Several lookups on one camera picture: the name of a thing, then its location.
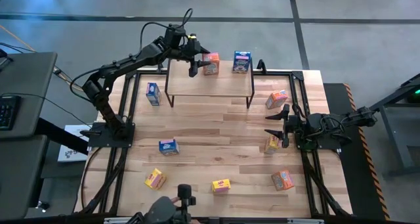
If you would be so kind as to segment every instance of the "white paper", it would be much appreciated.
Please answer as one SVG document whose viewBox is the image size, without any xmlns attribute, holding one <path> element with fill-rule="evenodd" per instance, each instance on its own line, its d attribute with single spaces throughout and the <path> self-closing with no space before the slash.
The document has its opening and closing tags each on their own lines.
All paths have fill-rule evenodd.
<svg viewBox="0 0 420 224">
<path fill-rule="evenodd" d="M 90 130 L 88 125 L 66 125 L 64 130 L 75 136 L 81 136 L 80 131 Z M 89 141 L 86 136 L 80 137 L 84 141 Z M 58 153 L 58 162 L 79 162 L 86 161 L 87 156 L 68 148 L 67 146 L 61 145 L 60 153 Z"/>
</svg>

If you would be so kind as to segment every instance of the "gray floor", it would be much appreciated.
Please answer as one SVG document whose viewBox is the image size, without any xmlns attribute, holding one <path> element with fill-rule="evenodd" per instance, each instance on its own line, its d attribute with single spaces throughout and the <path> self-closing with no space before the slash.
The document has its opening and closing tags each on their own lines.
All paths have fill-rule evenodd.
<svg viewBox="0 0 420 224">
<path fill-rule="evenodd" d="M 297 6 L 301 18 L 420 18 L 420 0 L 297 0 Z M 1 12 L 37 14 L 171 17 L 182 16 L 189 7 L 195 17 L 293 17 L 289 0 L 0 0 Z M 0 20 L 0 24 L 37 51 L 56 51 L 57 65 L 74 77 L 136 53 L 144 23 Z M 269 68 L 302 68 L 294 23 L 191 22 L 186 29 L 222 59 L 246 50 L 264 59 Z M 302 24 L 302 32 L 310 69 L 321 70 L 325 82 L 350 84 L 357 106 L 370 106 L 419 73 L 418 24 Z M 150 26 L 144 42 L 163 33 Z M 0 39 L 20 45 L 3 31 Z M 73 97 L 56 77 L 47 98 L 86 122 L 96 118 L 94 108 Z M 59 126 L 77 123 L 48 103 L 42 115 Z M 381 174 L 398 164 L 380 116 L 375 127 L 364 130 L 391 219 L 420 222 L 420 175 L 383 179 Z M 49 179 L 42 198 L 51 202 L 51 209 L 31 210 L 28 216 L 70 213 L 79 180 Z"/>
</svg>

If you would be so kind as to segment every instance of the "computer keyboard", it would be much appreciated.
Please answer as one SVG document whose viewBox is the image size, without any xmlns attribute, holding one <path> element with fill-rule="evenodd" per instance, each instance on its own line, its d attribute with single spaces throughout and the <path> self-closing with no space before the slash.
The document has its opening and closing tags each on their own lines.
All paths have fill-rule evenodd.
<svg viewBox="0 0 420 224">
<path fill-rule="evenodd" d="M 11 130 L 19 110 L 19 96 L 0 97 L 0 131 Z"/>
</svg>

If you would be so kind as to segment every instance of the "cereal box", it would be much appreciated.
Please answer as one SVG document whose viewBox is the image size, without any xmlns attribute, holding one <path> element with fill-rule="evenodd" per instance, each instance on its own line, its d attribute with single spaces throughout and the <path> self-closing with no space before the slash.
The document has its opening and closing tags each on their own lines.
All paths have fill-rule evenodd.
<svg viewBox="0 0 420 224">
<path fill-rule="evenodd" d="M 219 74 L 219 54 L 209 53 L 203 54 L 203 61 L 211 62 L 208 66 L 203 66 L 203 72 L 205 76 Z"/>
<path fill-rule="evenodd" d="M 163 183 L 166 181 L 166 176 L 160 172 L 157 168 L 153 170 L 153 172 L 147 177 L 144 184 L 149 186 L 154 190 L 160 189 Z"/>
<path fill-rule="evenodd" d="M 250 52 L 235 51 L 234 67 L 232 73 L 246 74 L 251 62 Z"/>
<path fill-rule="evenodd" d="M 274 135 L 270 135 L 265 144 L 264 153 L 273 154 L 280 149 L 282 142 Z"/>
<path fill-rule="evenodd" d="M 285 102 L 287 99 L 287 93 L 286 90 L 281 90 L 278 92 L 273 92 L 268 97 L 267 101 L 265 102 L 265 105 L 267 106 L 267 109 L 273 109 L 280 107 L 283 102 Z"/>
<path fill-rule="evenodd" d="M 293 180 L 290 177 L 289 171 L 279 171 L 271 175 L 276 190 L 287 190 L 294 187 Z"/>
<path fill-rule="evenodd" d="M 174 139 L 159 141 L 159 151 L 166 156 L 175 155 L 179 154 L 179 146 Z"/>
<path fill-rule="evenodd" d="M 211 184 L 211 190 L 213 192 L 223 192 L 230 189 L 229 179 L 223 179 L 220 181 L 213 181 Z"/>
<path fill-rule="evenodd" d="M 147 83 L 146 97 L 152 106 L 160 105 L 161 93 L 157 83 Z"/>
</svg>

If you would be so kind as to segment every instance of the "wooden tabletop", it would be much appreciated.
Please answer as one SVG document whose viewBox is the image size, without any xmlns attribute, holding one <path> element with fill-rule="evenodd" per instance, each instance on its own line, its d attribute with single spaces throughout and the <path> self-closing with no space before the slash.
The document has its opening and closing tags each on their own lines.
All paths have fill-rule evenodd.
<svg viewBox="0 0 420 224">
<path fill-rule="evenodd" d="M 304 78 L 310 111 L 329 113 L 320 72 L 304 71 Z M 249 109 L 244 106 L 245 98 L 230 97 L 179 96 L 174 108 L 162 97 L 161 106 L 152 106 L 145 96 L 148 82 L 156 82 L 163 91 L 165 76 L 141 76 L 134 116 L 135 141 L 127 157 L 118 215 L 145 213 L 160 196 L 175 197 L 177 185 L 186 183 L 192 186 L 197 198 L 197 206 L 188 209 L 192 216 L 310 217 L 301 155 L 294 139 L 290 137 L 289 148 L 282 148 L 279 153 L 261 152 L 268 138 L 264 129 L 282 127 L 281 122 L 264 118 L 281 109 L 267 110 L 264 104 L 274 90 L 290 92 L 286 77 L 255 76 L 255 96 Z M 110 95 L 114 110 L 118 109 L 122 87 L 123 77 L 115 82 Z M 290 97 L 286 103 L 291 104 Z M 174 138 L 180 145 L 180 154 L 160 154 L 158 141 Z M 85 202 L 96 194 L 104 181 L 109 152 L 102 149 L 91 163 L 86 174 Z M 319 156 L 326 187 L 351 213 L 338 155 L 319 150 Z M 167 175 L 158 191 L 144 184 L 154 168 Z M 295 187 L 276 191 L 270 175 L 283 169 L 289 170 Z M 219 179 L 230 180 L 232 188 L 228 193 L 212 193 L 211 182 Z M 318 189 L 314 192 L 318 210 L 321 210 Z M 75 207 L 77 210 L 80 210 L 80 200 Z"/>
<path fill-rule="evenodd" d="M 188 75 L 190 63 L 171 61 L 167 92 L 169 95 L 249 97 L 252 94 L 251 71 L 246 74 L 232 73 L 233 61 L 221 60 L 219 74 L 205 76 L 198 68 L 196 76 Z"/>
</svg>

